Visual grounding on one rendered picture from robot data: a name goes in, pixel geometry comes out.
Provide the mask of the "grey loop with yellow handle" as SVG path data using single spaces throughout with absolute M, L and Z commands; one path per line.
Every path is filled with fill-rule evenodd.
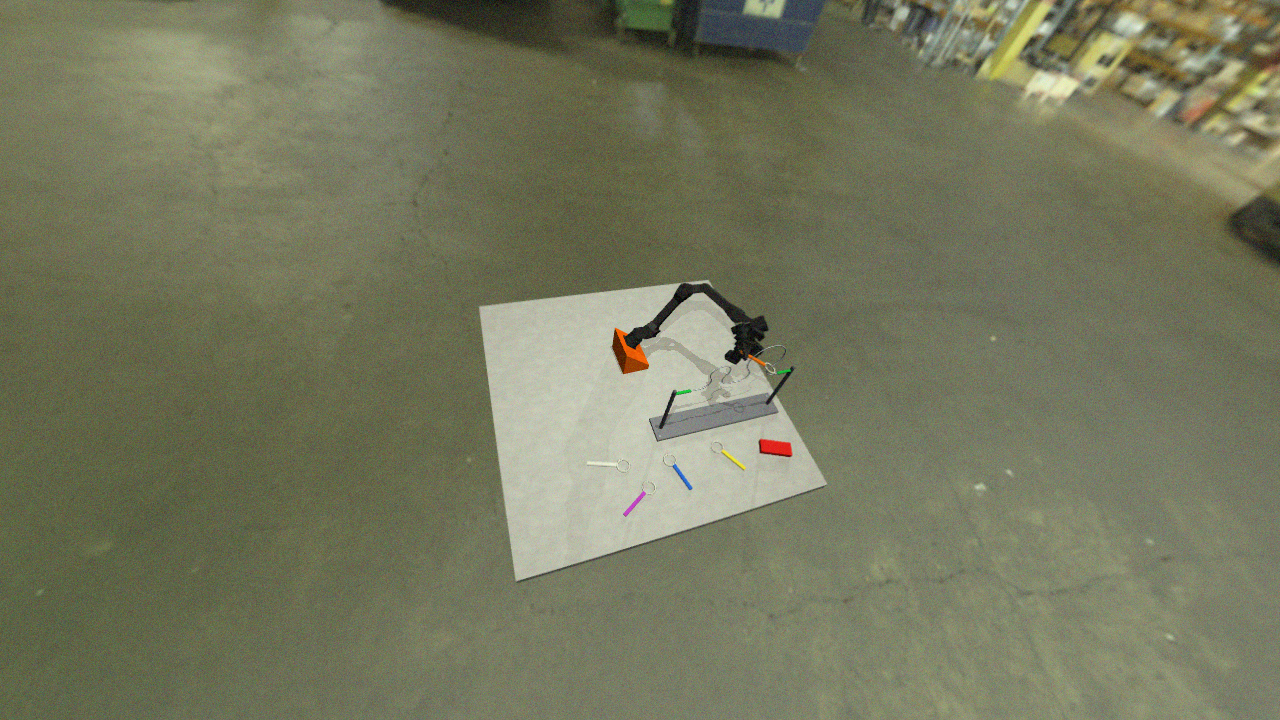
M 714 442 L 712 442 L 712 445 L 713 445 L 713 443 L 716 443 L 716 442 L 717 442 L 717 443 L 721 443 L 719 441 L 714 441 Z M 716 450 L 714 450 L 714 448 L 712 447 L 712 445 L 710 445 L 710 448 L 712 448 L 712 450 L 713 450 L 713 451 L 714 451 L 716 454 L 724 454 L 724 456 L 726 456 L 726 457 L 730 457 L 730 459 L 731 459 L 731 461 L 733 461 L 733 462 L 735 462 L 736 465 L 739 465 L 739 468 L 741 468 L 742 470 L 745 469 L 745 466 L 744 466 L 744 465 L 742 465 L 741 462 L 739 462 L 739 461 L 737 461 L 737 460 L 736 460 L 736 459 L 735 459 L 735 457 L 733 457 L 732 455 L 730 455 L 730 454 L 727 454 L 727 452 L 724 451 L 724 446 L 723 446 L 722 443 L 721 443 L 721 445 L 722 445 L 722 451 L 721 451 L 721 452 L 717 452 L 717 451 L 716 451 Z

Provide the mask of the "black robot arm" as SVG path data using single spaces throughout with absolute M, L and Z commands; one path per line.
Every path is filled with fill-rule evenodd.
M 686 299 L 692 296 L 692 293 L 701 293 L 701 292 L 707 293 L 708 297 L 710 297 L 716 304 L 718 304 L 732 322 L 735 323 L 744 322 L 731 328 L 733 334 L 737 334 L 739 331 L 750 331 L 753 327 L 756 327 L 756 329 L 762 332 L 768 331 L 768 325 L 763 315 L 751 319 L 750 316 L 746 315 L 746 313 L 741 307 L 730 304 L 730 301 L 726 300 L 716 290 L 713 290 L 710 284 L 682 283 L 678 284 L 678 290 L 676 290 L 673 299 L 669 300 L 669 304 L 667 304 L 666 307 L 663 307 L 660 313 L 652 322 L 649 322 L 644 327 L 634 328 L 634 331 L 631 331 L 627 336 L 623 334 L 626 345 L 631 348 L 635 348 L 637 345 L 640 345 L 640 342 L 643 342 L 643 340 L 650 340 L 653 337 L 657 337 L 657 334 L 660 332 L 659 331 L 660 324 L 666 322 L 666 319 L 669 316 L 671 313 L 675 311 L 676 307 L 678 307 L 678 304 L 682 304 Z M 756 342 L 756 340 L 753 341 L 755 342 L 756 347 L 753 348 L 750 355 L 755 356 L 759 351 L 763 350 L 763 347 Z M 758 357 L 760 354 L 758 354 L 755 357 Z

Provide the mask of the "grey loop with blue handle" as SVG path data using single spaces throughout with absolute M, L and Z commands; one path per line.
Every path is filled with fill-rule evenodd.
M 667 455 L 672 455 L 672 456 L 675 457 L 675 455 L 673 455 L 673 454 L 666 454 L 666 456 L 667 456 Z M 666 462 L 666 456 L 663 457 L 663 462 Z M 684 483 L 685 483 L 685 484 L 686 484 L 686 486 L 689 487 L 689 489 L 692 489 L 692 486 L 691 486 L 691 484 L 689 483 L 689 480 L 686 479 L 686 477 L 684 477 L 684 473 L 681 473 L 681 471 L 678 470 L 678 468 L 676 466 L 676 462 L 677 462 L 677 459 L 675 457 L 675 464 L 673 464 L 673 465 L 668 465 L 667 462 L 666 462 L 666 465 L 667 465 L 667 466 L 672 466 L 672 468 L 675 468 L 675 471 L 677 471 L 678 477 L 681 477 L 681 478 L 682 478 Z

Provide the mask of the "grey loop with purple handle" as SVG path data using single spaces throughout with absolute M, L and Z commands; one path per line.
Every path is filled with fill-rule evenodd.
M 652 482 L 655 486 L 655 483 L 653 480 L 644 480 L 643 486 L 646 482 Z M 637 505 L 637 502 L 644 497 L 644 495 L 653 495 L 655 491 L 657 491 L 657 486 L 655 486 L 655 489 L 652 493 L 646 493 L 646 491 L 643 488 L 643 493 L 639 495 L 637 498 L 634 501 L 634 503 L 631 503 L 630 507 L 623 512 L 625 518 L 628 515 L 628 512 L 631 512 L 631 510 Z

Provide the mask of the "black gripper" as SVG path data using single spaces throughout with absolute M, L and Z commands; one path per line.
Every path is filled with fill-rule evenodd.
M 739 333 L 733 337 L 733 340 L 737 340 L 735 343 L 736 347 L 724 354 L 724 359 L 735 365 L 739 364 L 741 359 L 746 361 L 749 354 L 756 347 L 753 341 L 755 338 L 756 341 L 762 341 L 764 338 L 764 333 L 756 329 L 756 327 L 753 327 L 750 331 L 739 331 Z

